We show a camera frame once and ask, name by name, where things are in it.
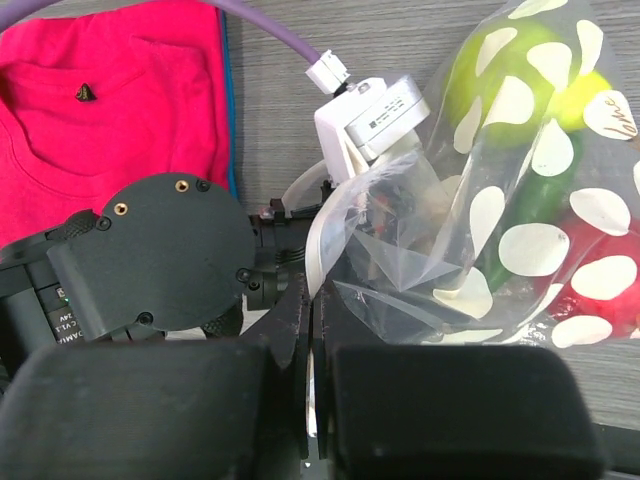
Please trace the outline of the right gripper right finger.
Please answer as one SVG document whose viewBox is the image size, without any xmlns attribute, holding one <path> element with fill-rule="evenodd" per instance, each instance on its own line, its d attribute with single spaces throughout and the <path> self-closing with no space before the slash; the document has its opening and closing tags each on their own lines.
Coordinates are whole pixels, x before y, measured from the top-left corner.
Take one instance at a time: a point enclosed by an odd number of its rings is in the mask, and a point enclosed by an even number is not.
<svg viewBox="0 0 640 480">
<path fill-rule="evenodd" d="M 391 345 L 333 285 L 314 301 L 320 457 L 334 479 L 598 479 L 577 382 L 530 346 Z"/>
</svg>

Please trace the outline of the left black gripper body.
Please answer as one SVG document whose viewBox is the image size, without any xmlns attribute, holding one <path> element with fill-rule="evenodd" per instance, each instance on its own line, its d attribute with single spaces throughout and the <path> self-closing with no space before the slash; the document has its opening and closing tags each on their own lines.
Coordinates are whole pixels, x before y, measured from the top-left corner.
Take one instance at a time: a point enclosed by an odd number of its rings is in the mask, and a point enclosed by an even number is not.
<svg viewBox="0 0 640 480">
<path fill-rule="evenodd" d="M 449 273 L 432 247 L 447 201 L 439 182 L 416 179 L 351 179 L 332 188 L 306 236 L 306 277 L 327 279 L 341 257 L 361 280 Z"/>
</svg>

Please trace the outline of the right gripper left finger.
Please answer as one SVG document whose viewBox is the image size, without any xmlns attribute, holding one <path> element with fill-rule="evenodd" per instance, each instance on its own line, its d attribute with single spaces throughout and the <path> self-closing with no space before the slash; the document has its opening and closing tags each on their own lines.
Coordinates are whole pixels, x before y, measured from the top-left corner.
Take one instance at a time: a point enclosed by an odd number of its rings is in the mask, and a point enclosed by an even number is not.
<svg viewBox="0 0 640 480">
<path fill-rule="evenodd" d="M 304 279 L 226 340 L 44 348 L 1 403 L 5 479 L 297 479 L 307 453 Z"/>
</svg>

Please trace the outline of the clear polka dot zip bag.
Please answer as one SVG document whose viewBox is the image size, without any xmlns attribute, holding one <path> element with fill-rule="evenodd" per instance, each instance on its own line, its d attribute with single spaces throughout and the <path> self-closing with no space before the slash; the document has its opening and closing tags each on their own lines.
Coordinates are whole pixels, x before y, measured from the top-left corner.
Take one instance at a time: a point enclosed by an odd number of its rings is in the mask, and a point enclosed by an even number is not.
<svg viewBox="0 0 640 480">
<path fill-rule="evenodd" d="M 444 111 L 445 77 L 459 50 L 478 30 L 505 20 L 532 20 L 569 40 L 580 71 L 601 73 L 611 88 L 598 93 L 583 111 L 586 127 L 567 132 L 546 119 L 533 139 L 515 147 L 474 141 L 468 153 L 453 146 L 454 129 Z M 308 74 L 331 95 L 352 84 L 343 64 L 323 55 Z M 381 339 L 397 344 L 538 344 L 565 349 L 608 340 L 637 339 L 612 335 L 609 322 L 575 316 L 562 322 L 546 308 L 563 285 L 555 274 L 570 248 L 560 227 L 573 214 L 596 229 L 622 236 L 639 220 L 639 128 L 619 82 L 612 50 L 586 1 L 510 1 L 479 23 L 419 88 L 430 115 L 414 134 L 404 137 L 369 169 L 352 179 L 416 179 L 439 182 L 448 197 L 432 247 L 450 272 L 431 280 L 361 280 L 341 257 L 325 280 L 309 280 L 316 295 L 326 284 L 337 289 L 352 313 Z M 551 223 L 509 228 L 500 238 L 499 259 L 512 276 L 495 292 L 479 269 L 483 248 L 505 214 L 524 176 L 566 171 L 574 151 L 569 139 L 582 135 L 584 153 L 562 210 Z"/>
</svg>

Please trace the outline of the fake green pepper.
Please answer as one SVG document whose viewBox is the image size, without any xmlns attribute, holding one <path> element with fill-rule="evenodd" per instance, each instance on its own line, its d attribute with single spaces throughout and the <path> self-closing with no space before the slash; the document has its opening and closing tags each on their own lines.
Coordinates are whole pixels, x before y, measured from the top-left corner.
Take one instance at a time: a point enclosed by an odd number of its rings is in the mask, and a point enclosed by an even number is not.
<svg viewBox="0 0 640 480">
<path fill-rule="evenodd" d="M 484 274 L 489 290 L 495 293 L 511 276 L 499 259 L 501 236 L 511 227 L 526 223 L 553 223 L 560 215 L 564 197 L 573 185 L 575 171 L 583 157 L 582 135 L 569 135 L 574 151 L 569 168 L 554 177 L 543 177 L 530 170 L 517 187 L 505 214 L 487 245 L 483 248 L 479 260 L 479 269 Z"/>
</svg>

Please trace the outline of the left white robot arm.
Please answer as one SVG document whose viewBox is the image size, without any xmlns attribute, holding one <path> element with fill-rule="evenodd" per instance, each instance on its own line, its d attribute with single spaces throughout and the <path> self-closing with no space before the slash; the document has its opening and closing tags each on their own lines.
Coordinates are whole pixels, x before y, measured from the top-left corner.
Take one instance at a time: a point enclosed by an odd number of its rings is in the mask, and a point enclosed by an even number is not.
<svg viewBox="0 0 640 480">
<path fill-rule="evenodd" d="M 317 213 L 274 199 L 247 215 L 229 192 L 188 174 L 137 181 L 100 212 L 3 248 L 1 354 L 191 329 L 236 337 L 245 312 L 274 307 L 303 270 Z"/>
</svg>

